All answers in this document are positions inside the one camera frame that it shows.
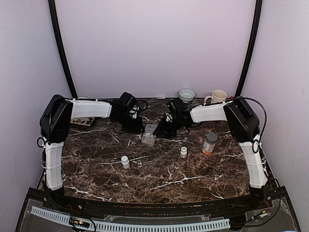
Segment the clear plastic pill organizer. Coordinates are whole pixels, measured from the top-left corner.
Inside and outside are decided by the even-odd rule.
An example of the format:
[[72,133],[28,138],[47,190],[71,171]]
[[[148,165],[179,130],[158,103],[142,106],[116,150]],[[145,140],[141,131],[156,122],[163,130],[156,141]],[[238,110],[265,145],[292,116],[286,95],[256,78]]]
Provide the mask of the clear plastic pill organizer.
[[141,143],[146,146],[153,146],[155,144],[156,135],[154,135],[154,131],[157,125],[147,124],[145,126],[145,132],[142,136]]

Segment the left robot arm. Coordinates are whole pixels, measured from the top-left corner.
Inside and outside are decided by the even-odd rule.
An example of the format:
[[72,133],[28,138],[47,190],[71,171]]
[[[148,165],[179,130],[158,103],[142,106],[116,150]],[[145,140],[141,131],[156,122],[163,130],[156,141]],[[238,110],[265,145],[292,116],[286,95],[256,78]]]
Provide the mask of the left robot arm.
[[70,99],[59,94],[54,95],[40,119],[41,147],[43,148],[42,166],[44,182],[51,190],[63,187],[61,166],[64,142],[69,134],[70,123],[81,118],[108,118],[122,126],[124,133],[142,133],[144,126],[140,113],[145,111],[139,101],[124,92],[120,98],[105,101],[103,99]]

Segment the orange pill bottle grey cap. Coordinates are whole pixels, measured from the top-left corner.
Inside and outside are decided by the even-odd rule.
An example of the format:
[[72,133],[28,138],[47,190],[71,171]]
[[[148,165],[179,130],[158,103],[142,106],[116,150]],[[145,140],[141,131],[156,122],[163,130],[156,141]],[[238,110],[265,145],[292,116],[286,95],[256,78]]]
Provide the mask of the orange pill bottle grey cap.
[[213,153],[217,140],[218,136],[215,133],[208,133],[205,137],[202,152],[207,156],[211,155]]

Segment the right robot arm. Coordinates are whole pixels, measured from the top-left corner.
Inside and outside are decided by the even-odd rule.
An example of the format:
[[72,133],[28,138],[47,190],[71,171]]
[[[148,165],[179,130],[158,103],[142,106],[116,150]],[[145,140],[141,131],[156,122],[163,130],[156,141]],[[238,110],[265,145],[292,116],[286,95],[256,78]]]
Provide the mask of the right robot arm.
[[267,161],[261,146],[264,127],[256,113],[248,104],[249,98],[236,97],[227,102],[197,105],[187,108],[180,98],[167,103],[169,109],[164,113],[154,135],[158,138],[174,139],[181,128],[192,124],[210,121],[225,121],[231,136],[237,141],[244,154],[249,171],[249,184],[253,189],[262,189],[273,179],[267,169]]

